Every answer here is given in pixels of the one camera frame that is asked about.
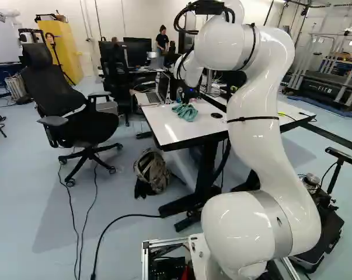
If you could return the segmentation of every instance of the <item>keyboard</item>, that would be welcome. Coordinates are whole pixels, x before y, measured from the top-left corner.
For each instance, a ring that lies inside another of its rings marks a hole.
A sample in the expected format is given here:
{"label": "keyboard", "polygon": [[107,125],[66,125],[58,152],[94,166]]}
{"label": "keyboard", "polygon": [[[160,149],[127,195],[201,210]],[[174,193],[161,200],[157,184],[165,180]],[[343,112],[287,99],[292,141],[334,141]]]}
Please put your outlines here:
{"label": "keyboard", "polygon": [[160,103],[160,99],[155,92],[146,92],[146,96],[150,103]]}

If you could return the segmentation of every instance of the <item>laptop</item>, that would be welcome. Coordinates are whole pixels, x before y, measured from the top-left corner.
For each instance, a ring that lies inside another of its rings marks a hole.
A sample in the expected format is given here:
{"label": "laptop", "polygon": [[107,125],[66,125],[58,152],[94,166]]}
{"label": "laptop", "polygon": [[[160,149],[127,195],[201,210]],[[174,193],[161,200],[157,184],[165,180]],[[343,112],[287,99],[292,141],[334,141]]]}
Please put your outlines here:
{"label": "laptop", "polygon": [[169,76],[161,72],[157,90],[152,92],[136,93],[139,106],[164,104],[168,95]]}

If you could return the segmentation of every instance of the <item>whiteboard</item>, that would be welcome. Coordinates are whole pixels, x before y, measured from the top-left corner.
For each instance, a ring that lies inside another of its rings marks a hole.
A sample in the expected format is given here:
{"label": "whiteboard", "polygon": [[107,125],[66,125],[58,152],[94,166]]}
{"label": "whiteboard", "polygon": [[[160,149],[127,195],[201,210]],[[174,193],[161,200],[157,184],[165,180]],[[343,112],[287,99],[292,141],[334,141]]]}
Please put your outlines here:
{"label": "whiteboard", "polygon": [[20,47],[12,22],[0,22],[0,63],[19,61]]}

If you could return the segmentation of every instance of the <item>gray band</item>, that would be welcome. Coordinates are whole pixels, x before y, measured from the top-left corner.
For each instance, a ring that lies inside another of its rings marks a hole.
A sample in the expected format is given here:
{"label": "gray band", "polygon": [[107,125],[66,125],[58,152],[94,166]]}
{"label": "gray band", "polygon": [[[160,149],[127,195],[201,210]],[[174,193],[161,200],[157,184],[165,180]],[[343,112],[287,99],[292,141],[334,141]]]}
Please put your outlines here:
{"label": "gray band", "polygon": [[265,209],[273,229],[275,249],[273,258],[287,257],[292,250],[292,232],[286,214],[278,202],[267,192],[250,191]]}

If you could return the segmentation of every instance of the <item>white wall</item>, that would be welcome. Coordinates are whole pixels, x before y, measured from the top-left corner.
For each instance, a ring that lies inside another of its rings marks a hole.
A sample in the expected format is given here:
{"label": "white wall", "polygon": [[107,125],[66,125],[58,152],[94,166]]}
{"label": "white wall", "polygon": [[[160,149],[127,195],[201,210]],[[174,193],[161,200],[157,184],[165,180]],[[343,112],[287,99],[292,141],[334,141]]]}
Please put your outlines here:
{"label": "white wall", "polygon": [[[352,1],[328,0],[328,2],[331,2],[332,4],[344,4]],[[293,3],[289,4],[289,7],[284,12],[283,19],[281,20],[281,26],[291,25],[291,22],[295,15],[295,8],[296,8],[296,4],[293,4]],[[303,20],[303,17],[300,15],[300,12],[302,10],[303,9],[301,7],[298,9],[298,12],[294,20],[294,25],[291,31],[294,41],[297,38],[299,29],[301,27],[301,23]],[[295,55],[295,62],[293,66],[295,66],[299,62],[299,59],[300,59],[301,53],[304,50],[305,44],[310,38],[310,35],[308,33],[321,31],[320,28],[321,28],[322,20],[325,18],[326,13],[327,13],[326,8],[309,10],[306,16],[306,20],[304,22],[304,26],[302,28],[302,32],[299,37],[299,42],[297,44],[297,51]],[[352,7],[350,8],[335,7],[330,12],[330,16],[326,19],[325,26],[322,32],[323,33],[343,33],[343,30],[350,26],[351,21],[352,21]],[[322,44],[318,44],[316,46],[314,51],[321,52],[323,56],[326,56],[328,55],[331,46],[332,46],[332,40],[325,39]],[[349,46],[348,43],[344,45],[343,50],[350,52],[352,54],[352,46]]]}
{"label": "white wall", "polygon": [[[256,25],[264,23],[271,0],[241,0],[245,7],[245,23],[255,22]],[[117,36],[120,40],[124,37],[146,37],[153,40],[159,32],[160,25],[167,27],[170,40],[178,45],[178,34],[173,29],[173,20],[176,14],[186,6],[190,0],[96,0],[99,11],[102,35],[108,40]],[[272,8],[267,25],[277,25],[279,12],[283,6],[281,0],[276,0]],[[98,41],[99,28],[95,11],[94,0],[82,0],[85,17],[90,19],[93,38]],[[34,22],[36,14],[59,12],[68,17],[72,28],[78,51],[82,52],[81,63],[85,75],[93,74],[92,57],[95,61],[99,57],[97,44],[86,42],[86,31],[83,24],[79,0],[0,0],[0,8],[18,9],[21,15],[18,20],[23,27],[37,28]],[[197,17],[197,27],[203,25],[205,16]]]}

